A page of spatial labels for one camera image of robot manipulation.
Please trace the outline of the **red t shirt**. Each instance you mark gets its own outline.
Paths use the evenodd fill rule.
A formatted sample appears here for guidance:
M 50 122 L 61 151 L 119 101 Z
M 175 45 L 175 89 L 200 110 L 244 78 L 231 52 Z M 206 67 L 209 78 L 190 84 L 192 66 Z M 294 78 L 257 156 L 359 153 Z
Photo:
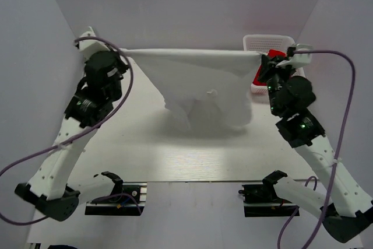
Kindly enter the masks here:
M 275 50 L 275 49 L 270 49 L 267 53 L 266 53 L 266 56 L 269 57 L 269 58 L 274 58 L 276 56 L 281 56 L 281 57 L 285 57 L 286 56 L 286 53 L 285 52 L 282 52 L 282 51 L 279 51 L 279 50 Z M 259 77 L 260 77 L 260 74 L 261 74 L 261 70 L 262 70 L 262 67 L 260 66 L 257 73 L 256 73 L 256 76 L 254 78 L 254 81 L 252 82 L 252 84 L 254 86 L 263 86 L 265 87 L 266 86 L 266 83 L 265 82 L 261 82 L 259 80 Z

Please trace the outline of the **white t shirt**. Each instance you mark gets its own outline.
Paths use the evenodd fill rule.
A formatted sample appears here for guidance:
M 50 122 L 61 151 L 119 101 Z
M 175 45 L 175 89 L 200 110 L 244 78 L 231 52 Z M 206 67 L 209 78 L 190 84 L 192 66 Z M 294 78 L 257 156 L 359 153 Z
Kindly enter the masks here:
M 226 127 L 243 127 L 252 120 L 249 90 L 261 64 L 256 51 L 194 49 L 132 49 L 133 59 L 164 98 L 183 130 L 191 129 L 195 105 L 205 108 Z

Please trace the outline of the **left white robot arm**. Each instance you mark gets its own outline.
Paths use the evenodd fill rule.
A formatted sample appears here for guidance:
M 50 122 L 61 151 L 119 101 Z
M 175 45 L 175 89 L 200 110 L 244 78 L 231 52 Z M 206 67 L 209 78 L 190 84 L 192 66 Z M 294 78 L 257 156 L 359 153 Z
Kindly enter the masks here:
M 116 202 L 123 195 L 123 181 L 109 171 L 95 173 L 87 182 L 73 183 L 69 178 L 91 138 L 128 98 L 121 81 L 123 74 L 133 69 L 122 52 L 99 51 L 86 61 L 84 72 L 53 148 L 35 175 L 15 188 L 18 197 L 59 222 L 67 220 L 80 204 L 99 198 Z

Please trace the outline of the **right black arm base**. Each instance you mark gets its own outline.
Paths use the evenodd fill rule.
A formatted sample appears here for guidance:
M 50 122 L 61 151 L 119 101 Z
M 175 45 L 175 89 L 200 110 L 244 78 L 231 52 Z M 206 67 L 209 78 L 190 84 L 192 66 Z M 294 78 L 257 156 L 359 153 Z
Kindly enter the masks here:
M 262 184 L 243 185 L 238 193 L 244 199 L 246 218 L 290 217 L 293 212 L 295 216 L 300 215 L 295 204 L 285 199 L 271 198 Z

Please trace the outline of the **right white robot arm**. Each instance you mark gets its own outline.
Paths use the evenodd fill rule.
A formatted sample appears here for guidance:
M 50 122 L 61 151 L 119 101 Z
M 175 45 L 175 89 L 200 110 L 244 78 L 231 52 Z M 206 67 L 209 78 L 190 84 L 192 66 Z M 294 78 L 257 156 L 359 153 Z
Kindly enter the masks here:
M 372 197 L 360 188 L 343 163 L 340 148 L 333 149 L 326 132 L 308 107 L 316 100 L 311 82 L 293 73 L 310 62 L 296 55 L 310 55 L 307 50 L 290 55 L 261 57 L 258 81 L 267 85 L 270 112 L 280 118 L 276 123 L 283 139 L 307 162 L 327 188 L 321 195 L 276 170 L 263 182 L 264 197 L 272 202 L 288 200 L 319 219 L 335 240 L 346 243 L 372 224 Z

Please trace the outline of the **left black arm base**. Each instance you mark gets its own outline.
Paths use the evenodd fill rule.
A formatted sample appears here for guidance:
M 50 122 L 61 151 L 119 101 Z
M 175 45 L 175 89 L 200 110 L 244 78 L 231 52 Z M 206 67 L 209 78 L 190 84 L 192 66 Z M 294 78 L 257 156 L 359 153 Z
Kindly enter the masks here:
M 140 216 L 145 208 L 147 184 L 123 183 L 112 198 L 88 202 L 86 216 Z

